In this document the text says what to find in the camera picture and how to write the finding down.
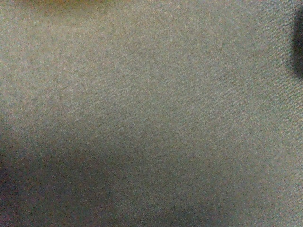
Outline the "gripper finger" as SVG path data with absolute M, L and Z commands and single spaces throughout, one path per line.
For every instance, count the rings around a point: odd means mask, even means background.
M 303 77 L 303 8 L 300 7 L 294 15 L 291 36 L 290 65 L 293 73 Z

